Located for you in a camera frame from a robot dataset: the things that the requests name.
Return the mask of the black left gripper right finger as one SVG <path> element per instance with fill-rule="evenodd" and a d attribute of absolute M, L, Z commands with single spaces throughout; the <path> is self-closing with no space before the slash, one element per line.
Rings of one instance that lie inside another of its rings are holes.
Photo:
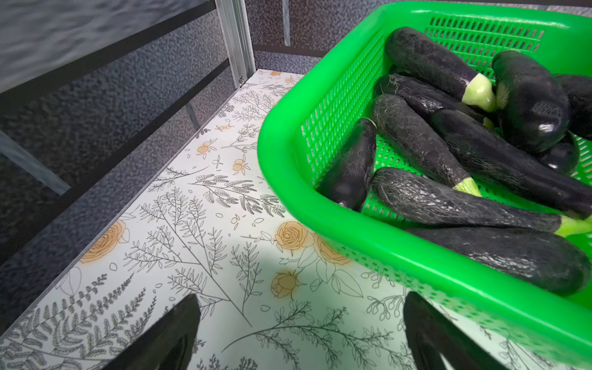
<path fill-rule="evenodd" d="M 405 298 L 405 334 L 418 369 L 504 369 L 420 294 L 411 291 Z"/>

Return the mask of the large eggplant front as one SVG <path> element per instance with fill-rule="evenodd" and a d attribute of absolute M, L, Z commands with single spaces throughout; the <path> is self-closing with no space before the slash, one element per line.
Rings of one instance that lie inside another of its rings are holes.
<path fill-rule="evenodd" d="M 525 228 L 412 228 L 425 241 L 545 291 L 568 296 L 591 279 L 588 255 L 556 234 Z"/>

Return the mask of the long eggplant stem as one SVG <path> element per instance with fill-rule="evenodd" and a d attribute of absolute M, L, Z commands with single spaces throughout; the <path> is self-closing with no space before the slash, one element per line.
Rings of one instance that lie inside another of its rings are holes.
<path fill-rule="evenodd" d="M 563 237 L 591 232 L 591 223 L 561 214 L 543 214 L 456 191 L 408 171 L 384 167 L 371 181 L 379 200 L 417 223 L 450 227 L 527 228 Z"/>

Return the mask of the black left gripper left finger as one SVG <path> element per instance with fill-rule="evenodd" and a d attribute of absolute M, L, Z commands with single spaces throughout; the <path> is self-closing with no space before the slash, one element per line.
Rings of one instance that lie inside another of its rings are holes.
<path fill-rule="evenodd" d="M 200 324 L 197 296 L 189 294 L 105 369 L 186 369 Z"/>

